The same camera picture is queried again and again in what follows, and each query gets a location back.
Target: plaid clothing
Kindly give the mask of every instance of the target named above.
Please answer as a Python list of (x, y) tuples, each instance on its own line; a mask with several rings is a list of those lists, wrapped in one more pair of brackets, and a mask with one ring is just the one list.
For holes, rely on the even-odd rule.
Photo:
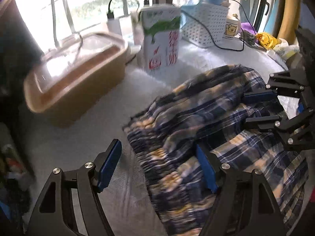
[(303, 153), (286, 152), (272, 132), (244, 130), (248, 117), (280, 115), (278, 99), (251, 105), (244, 92), (264, 88), (253, 69), (223, 66), (188, 80), (124, 127), (144, 170), (152, 205), (169, 235), (198, 235), (215, 195), (205, 188), (193, 143), (202, 140), (220, 161), (265, 175), (286, 228), (297, 219), (308, 179)]

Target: beige storage container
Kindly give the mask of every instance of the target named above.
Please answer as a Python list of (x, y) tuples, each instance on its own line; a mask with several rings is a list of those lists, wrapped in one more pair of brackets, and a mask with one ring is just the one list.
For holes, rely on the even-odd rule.
[(24, 80), (28, 108), (60, 127), (77, 120), (125, 75), (127, 42), (109, 33), (82, 40), (79, 35), (66, 40)]

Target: brown plastic bin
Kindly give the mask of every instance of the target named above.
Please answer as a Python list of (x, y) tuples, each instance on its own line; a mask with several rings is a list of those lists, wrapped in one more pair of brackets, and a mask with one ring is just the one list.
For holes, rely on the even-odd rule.
[[(95, 50), (88, 47), (90, 44), (95, 46), (95, 40), (100, 38), (109, 41), (110, 45)], [(128, 44), (122, 38), (109, 33), (90, 33), (83, 36), (80, 52), (88, 51), (88, 55), (81, 55), (76, 63), (68, 63), (69, 66), (64, 63), (66, 66), (61, 67), (64, 71), (57, 76), (49, 72), (49, 61), (52, 63), (55, 59), (58, 66), (57, 59), (66, 61), (67, 53), (73, 58), (78, 46), (78, 40), (67, 40), (67, 46), (34, 67), (24, 80), (28, 108), (34, 113), (45, 115), (52, 124), (59, 127), (68, 126), (80, 118), (125, 76)]]

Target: transparent lid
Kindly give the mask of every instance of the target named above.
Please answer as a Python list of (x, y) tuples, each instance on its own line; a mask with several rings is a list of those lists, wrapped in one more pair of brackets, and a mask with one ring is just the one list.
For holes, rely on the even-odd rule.
[(51, 59), (34, 70), (35, 82), (42, 93), (46, 93), (71, 71), (80, 67), (92, 57), (115, 46), (113, 40), (98, 34), (83, 38), (82, 47), (79, 35), (75, 36), (73, 44), (61, 49)]

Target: black plug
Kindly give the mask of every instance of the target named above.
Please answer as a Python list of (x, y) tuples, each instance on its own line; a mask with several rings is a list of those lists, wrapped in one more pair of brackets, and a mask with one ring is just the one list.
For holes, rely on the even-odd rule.
[(150, 5), (149, 0), (144, 0), (143, 5)]
[(108, 11), (107, 13), (107, 19), (115, 18), (114, 17), (114, 12), (113, 11)]

